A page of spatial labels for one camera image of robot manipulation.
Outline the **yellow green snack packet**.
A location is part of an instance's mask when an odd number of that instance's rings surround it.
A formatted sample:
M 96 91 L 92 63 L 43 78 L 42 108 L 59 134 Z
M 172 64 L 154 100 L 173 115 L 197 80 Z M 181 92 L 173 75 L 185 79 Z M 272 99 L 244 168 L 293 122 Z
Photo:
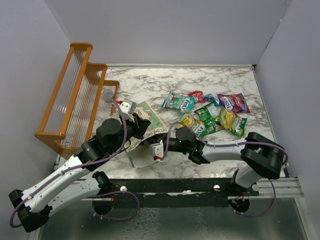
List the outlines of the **yellow green snack packet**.
M 247 118 L 240 117 L 230 109 L 222 107 L 217 117 L 217 122 L 237 137 L 243 137 L 245 135 Z

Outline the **purple snack packet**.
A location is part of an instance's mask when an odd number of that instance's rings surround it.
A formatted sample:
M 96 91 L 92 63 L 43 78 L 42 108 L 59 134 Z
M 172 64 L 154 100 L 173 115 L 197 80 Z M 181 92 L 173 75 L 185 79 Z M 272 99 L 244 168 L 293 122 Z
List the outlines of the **purple snack packet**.
M 221 104 L 228 110 L 235 113 L 250 113 L 250 109 L 242 93 L 217 95 Z

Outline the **teal barley mint packet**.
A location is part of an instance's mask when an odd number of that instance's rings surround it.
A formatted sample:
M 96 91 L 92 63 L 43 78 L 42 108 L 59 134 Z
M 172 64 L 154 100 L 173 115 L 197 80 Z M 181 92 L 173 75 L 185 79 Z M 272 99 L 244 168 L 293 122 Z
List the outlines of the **teal barley mint packet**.
M 178 110 L 181 115 L 184 115 L 191 112 L 195 103 L 196 99 L 194 97 L 170 91 L 161 107 Z

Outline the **red snack packet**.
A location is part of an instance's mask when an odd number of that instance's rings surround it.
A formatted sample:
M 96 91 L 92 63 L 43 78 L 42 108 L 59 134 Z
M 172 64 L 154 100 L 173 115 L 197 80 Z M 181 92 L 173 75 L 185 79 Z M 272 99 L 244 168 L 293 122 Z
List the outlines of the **red snack packet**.
M 187 95 L 191 98 L 194 98 L 195 103 L 204 103 L 205 102 L 204 94 L 200 90 L 195 90 L 195 91 L 189 92 Z

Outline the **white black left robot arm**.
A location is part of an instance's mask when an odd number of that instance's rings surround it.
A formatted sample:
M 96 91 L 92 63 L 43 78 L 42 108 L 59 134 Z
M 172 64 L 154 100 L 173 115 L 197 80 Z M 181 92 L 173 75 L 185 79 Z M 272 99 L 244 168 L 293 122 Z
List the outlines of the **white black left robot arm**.
M 109 118 L 96 134 L 48 177 L 26 189 L 9 194 L 14 207 L 12 217 L 27 233 L 42 227 L 60 209 L 75 201 L 106 197 L 113 189 L 111 180 L 96 169 L 119 154 L 131 138 L 142 139 L 151 122 L 133 114 L 133 119 Z

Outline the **green mango apple tea packet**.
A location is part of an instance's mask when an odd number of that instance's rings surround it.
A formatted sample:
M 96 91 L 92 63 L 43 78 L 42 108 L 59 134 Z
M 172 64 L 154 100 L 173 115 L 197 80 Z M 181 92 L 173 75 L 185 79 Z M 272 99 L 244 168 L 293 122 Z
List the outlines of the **green mango apple tea packet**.
M 182 118 L 179 120 L 179 122 L 188 126 L 201 139 L 205 136 L 205 133 L 206 133 L 205 124 L 202 121 L 193 117 L 191 114 L 189 113 L 184 114 Z

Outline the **green spring tea packet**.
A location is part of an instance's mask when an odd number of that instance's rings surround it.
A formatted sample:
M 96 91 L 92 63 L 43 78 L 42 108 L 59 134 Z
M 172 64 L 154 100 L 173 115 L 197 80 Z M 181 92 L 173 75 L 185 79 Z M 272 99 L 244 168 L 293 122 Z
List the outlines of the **green spring tea packet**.
M 194 113 L 197 114 L 199 120 L 204 123 L 206 135 L 213 134 L 221 128 L 220 112 L 213 102 L 196 109 Z

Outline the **blue snack packet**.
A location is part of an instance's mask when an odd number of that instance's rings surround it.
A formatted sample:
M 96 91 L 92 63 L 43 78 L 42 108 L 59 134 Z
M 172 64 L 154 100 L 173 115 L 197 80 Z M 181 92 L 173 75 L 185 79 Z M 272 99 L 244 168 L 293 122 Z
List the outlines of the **blue snack packet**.
M 203 98 L 205 101 L 213 103 L 216 107 L 222 106 L 220 99 L 217 96 L 214 96 L 212 93 L 204 95 Z

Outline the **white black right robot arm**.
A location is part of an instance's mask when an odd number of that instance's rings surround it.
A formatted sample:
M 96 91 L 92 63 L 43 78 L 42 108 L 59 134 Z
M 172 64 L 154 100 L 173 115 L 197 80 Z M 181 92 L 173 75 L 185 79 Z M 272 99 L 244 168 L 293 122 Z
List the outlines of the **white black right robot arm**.
M 286 150 L 257 132 L 230 142 L 207 142 L 196 136 L 188 127 L 176 130 L 175 137 L 156 134 L 147 139 L 152 157 L 162 161 L 168 152 L 182 153 L 193 163 L 210 164 L 217 161 L 237 160 L 245 166 L 232 176 L 229 189 L 240 196 L 260 179 L 277 180 L 288 161 Z

